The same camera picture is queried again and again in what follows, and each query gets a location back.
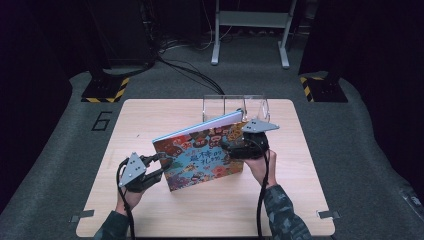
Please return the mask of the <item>clear acrylic book holder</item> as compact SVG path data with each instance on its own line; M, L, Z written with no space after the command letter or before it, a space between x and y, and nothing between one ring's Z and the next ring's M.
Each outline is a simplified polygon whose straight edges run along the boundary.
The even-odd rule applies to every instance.
M241 114L232 117L234 122L247 122L251 119L270 121L269 105L264 95L205 95L203 97L204 121L236 111L241 111Z

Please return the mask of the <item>grey metal table bracket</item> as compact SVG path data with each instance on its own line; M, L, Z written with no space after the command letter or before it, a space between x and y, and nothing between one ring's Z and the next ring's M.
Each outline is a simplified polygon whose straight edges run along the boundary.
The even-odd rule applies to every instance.
M78 223L82 218L92 217L94 215L94 210L83 210L76 215L72 215L69 218L69 223Z
M331 210L327 210L327 211L318 211L317 212L317 216L320 219L339 219L341 217L340 213L338 211L331 211Z

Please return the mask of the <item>white metal stand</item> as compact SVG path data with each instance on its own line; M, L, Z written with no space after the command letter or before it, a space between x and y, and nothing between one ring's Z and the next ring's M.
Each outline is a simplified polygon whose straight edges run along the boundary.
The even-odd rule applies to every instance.
M289 69L290 63L287 55L286 44L298 0L289 1L289 10L287 12L277 13L221 10L220 0L215 0L215 42L212 51L211 64L216 66L219 63L221 26L279 28L284 30L282 39L278 42L281 66L283 69Z

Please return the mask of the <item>light blue book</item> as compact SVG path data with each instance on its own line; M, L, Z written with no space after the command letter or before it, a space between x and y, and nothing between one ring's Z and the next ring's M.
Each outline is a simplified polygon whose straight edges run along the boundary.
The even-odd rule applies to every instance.
M161 141L161 140L165 140L168 138L172 138L172 137L177 137L180 135L186 135L189 133L193 133L193 132L199 132L202 130L206 130L206 129L210 129L210 128L214 128L214 127L220 127L220 126L225 126L225 125L229 125L229 124L233 124L233 123L237 123L237 122L241 122L243 119L243 114L244 112L242 110L236 110L234 112L228 113L228 114L224 114L222 116L219 117L215 117L213 119L207 120L205 122L196 124L196 125L192 125L190 127L172 132L170 134L155 138L152 140L153 143Z

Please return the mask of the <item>black hazard-striped stand base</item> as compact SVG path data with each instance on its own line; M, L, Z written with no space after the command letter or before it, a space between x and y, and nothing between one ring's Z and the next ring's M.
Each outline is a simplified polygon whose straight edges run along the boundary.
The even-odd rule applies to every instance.
M92 79L81 95L82 102L114 103L123 96L129 79L108 76L103 80Z
M309 102L348 102L338 82L332 83L322 77L305 76L300 78L300 82Z

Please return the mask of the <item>person's right hand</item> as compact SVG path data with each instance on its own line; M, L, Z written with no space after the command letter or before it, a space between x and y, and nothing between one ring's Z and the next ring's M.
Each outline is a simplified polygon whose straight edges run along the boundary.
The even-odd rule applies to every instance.
M247 159L245 163L250 168L252 175L260 185L266 182L266 187L270 188L277 184L275 176L277 154L269 150L266 158Z

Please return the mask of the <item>colourful cartoon picture book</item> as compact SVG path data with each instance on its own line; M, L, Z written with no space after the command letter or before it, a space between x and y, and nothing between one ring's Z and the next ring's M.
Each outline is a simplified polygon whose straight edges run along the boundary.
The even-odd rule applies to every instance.
M243 171L241 161L230 158L223 145L242 142L242 127L236 122L190 133L178 133L154 139L170 191L226 177Z

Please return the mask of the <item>person's left hand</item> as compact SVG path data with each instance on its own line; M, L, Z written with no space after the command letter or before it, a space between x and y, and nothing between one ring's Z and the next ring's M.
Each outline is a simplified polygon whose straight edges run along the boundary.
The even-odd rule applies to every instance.
M133 210L140 202L143 192L129 192L125 187L120 188L117 194L117 203L115 211L121 215L127 216L126 205Z

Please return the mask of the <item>black equipment cabinet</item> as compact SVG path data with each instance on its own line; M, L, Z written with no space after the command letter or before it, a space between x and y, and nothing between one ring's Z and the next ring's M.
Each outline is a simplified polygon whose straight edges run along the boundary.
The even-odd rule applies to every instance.
M110 66L154 65L140 0L87 0L87 4Z

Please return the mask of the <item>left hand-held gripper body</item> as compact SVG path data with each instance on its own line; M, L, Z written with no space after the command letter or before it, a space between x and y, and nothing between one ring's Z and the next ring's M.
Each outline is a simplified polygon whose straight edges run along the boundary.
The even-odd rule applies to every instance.
M125 187L130 192L143 192L149 188L146 171L149 159L133 152L125 164L118 186Z

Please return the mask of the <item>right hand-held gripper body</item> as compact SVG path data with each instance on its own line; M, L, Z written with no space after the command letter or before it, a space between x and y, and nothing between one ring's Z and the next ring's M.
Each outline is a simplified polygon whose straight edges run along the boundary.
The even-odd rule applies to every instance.
M250 120L242 127L242 142L229 147L232 159L258 159L269 150L267 131L277 130L280 126L258 119Z

